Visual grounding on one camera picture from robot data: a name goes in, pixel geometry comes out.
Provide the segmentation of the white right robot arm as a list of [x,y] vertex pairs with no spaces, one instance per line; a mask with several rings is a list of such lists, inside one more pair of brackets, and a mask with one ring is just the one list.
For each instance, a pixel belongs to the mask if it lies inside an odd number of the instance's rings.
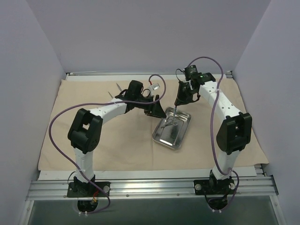
[[225,182],[232,176],[235,161],[246,145],[252,131],[252,117],[235,107],[219,88],[220,81],[200,79],[179,82],[175,105],[194,102],[193,95],[204,98],[212,106],[210,116],[210,140],[215,166],[208,182],[211,192],[217,194],[225,188]]

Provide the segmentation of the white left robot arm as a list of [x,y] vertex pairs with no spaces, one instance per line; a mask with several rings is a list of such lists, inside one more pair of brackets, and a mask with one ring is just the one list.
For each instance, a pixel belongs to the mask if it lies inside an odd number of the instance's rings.
[[144,97],[142,94],[119,94],[109,105],[92,110],[78,110],[67,137],[74,148],[75,162],[79,166],[74,177],[74,184],[78,186],[79,193],[83,196],[94,193],[95,185],[91,182],[95,180],[93,150],[99,144],[102,126],[135,107],[143,109],[147,116],[166,118],[158,99],[159,95]]

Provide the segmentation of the steel surgical forceps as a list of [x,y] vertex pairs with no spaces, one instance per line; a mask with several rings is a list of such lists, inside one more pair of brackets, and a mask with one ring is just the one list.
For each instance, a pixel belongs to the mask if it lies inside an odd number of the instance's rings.
[[173,114],[169,119],[169,124],[170,125],[176,126],[178,124],[178,122],[176,120],[176,112],[177,112],[177,106],[174,107]]

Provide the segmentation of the stainless steel instrument tray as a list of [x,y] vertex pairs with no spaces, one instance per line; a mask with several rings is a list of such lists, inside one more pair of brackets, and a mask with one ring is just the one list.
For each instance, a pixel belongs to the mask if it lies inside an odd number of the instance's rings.
[[166,146],[172,150],[178,150],[181,147],[181,144],[187,132],[189,123],[191,121],[191,115],[185,111],[177,109],[176,120],[178,124],[176,126],[161,128],[160,126],[163,125],[165,121],[172,116],[173,110],[174,107],[166,108],[166,118],[161,119],[161,121],[158,123],[152,134],[152,138],[155,142],[163,146]]

